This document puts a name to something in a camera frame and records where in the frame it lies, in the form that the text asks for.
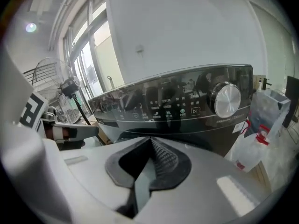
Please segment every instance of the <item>ceiling light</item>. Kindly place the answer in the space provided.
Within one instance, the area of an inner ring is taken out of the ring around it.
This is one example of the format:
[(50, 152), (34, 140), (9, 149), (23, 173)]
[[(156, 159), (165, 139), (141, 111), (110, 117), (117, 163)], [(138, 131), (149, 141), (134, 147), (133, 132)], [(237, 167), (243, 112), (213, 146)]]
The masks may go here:
[(35, 23), (29, 23), (26, 26), (26, 31), (27, 32), (34, 32), (36, 30), (36, 24)]

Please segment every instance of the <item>fan stand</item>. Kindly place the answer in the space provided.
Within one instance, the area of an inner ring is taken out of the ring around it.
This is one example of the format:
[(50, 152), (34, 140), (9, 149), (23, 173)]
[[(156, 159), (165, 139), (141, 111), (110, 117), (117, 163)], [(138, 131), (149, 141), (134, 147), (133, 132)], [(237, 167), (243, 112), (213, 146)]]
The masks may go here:
[[(73, 94), (72, 94), (72, 97), (73, 97), (73, 99), (74, 99), (74, 101), (75, 101), (75, 103), (76, 103), (76, 106), (77, 106), (77, 108), (79, 109), (79, 111), (80, 111), (80, 113), (81, 113), (83, 119), (85, 120), (85, 122), (86, 122), (88, 125), (91, 125), (91, 123), (89, 122), (88, 118), (87, 118), (86, 115), (84, 114), (84, 111), (82, 110), (81, 105), (79, 104), (79, 102), (78, 102), (78, 100), (77, 100), (77, 96), (76, 96), (76, 94), (73, 93)], [(101, 144), (104, 144), (104, 143), (105, 143), (105, 142), (103, 141), (103, 139), (102, 139), (98, 134), (96, 135), (96, 137), (97, 137), (97, 139), (99, 140), (99, 142), (100, 142)]]

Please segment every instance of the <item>fan grille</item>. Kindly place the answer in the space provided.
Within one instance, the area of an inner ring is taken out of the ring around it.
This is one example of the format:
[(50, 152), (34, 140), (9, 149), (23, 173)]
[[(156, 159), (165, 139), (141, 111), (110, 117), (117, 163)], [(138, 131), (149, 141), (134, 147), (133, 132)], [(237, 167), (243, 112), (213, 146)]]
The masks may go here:
[(57, 109), (59, 122), (73, 124), (80, 118), (80, 112), (73, 99), (59, 92), (60, 84), (70, 76), (71, 70), (63, 61), (47, 57), (33, 70), (32, 85), (35, 92), (48, 100), (49, 106)]

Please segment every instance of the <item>control knob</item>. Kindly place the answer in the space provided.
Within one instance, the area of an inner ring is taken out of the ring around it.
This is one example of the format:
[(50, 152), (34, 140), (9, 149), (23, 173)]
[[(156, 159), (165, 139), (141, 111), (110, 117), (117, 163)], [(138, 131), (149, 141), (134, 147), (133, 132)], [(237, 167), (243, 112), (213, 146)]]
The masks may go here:
[(209, 106), (220, 118), (232, 116), (239, 108), (241, 93), (238, 87), (229, 82), (218, 83), (209, 97)]

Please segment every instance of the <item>window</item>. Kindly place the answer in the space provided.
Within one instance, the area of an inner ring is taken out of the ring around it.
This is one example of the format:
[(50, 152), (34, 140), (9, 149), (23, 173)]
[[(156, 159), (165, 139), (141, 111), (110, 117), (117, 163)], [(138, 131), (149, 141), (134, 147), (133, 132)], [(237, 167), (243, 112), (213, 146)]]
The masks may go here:
[[(88, 22), (88, 7), (92, 6), (92, 20)], [(109, 23), (102, 24), (94, 34), (84, 34), (88, 26), (96, 26), (93, 21), (106, 10), (105, 0), (88, 0), (79, 10), (70, 24), (70, 29), (64, 38), (65, 57), (74, 59), (71, 67), (76, 71), (80, 87), (86, 100), (102, 94), (104, 91), (123, 85), (122, 74), (114, 52)]]

